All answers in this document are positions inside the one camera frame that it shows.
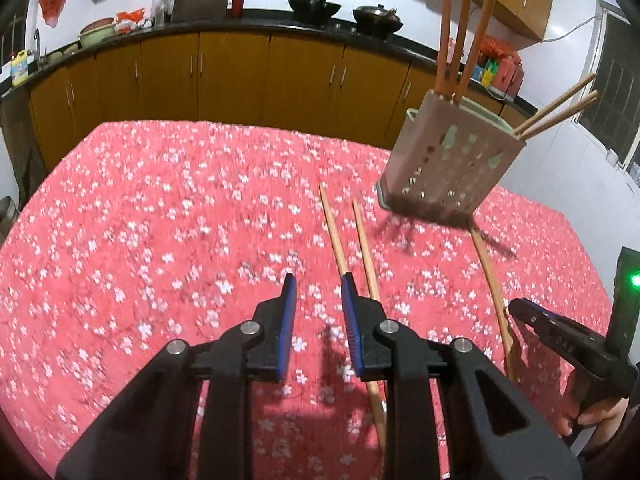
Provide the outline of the person right hand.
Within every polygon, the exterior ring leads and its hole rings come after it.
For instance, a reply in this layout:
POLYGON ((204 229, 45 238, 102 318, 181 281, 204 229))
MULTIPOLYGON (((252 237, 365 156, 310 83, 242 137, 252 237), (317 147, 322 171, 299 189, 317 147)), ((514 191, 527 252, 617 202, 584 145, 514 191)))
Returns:
POLYGON ((556 419, 556 432, 561 437, 569 437, 574 430, 574 425, 595 426, 589 444, 591 446, 604 445, 614 437, 623 421, 628 408, 629 400, 624 398, 608 398, 591 405, 589 408, 581 408, 580 400, 576 393, 577 370, 573 370, 567 379, 567 384, 562 397, 562 405, 559 408, 556 419))

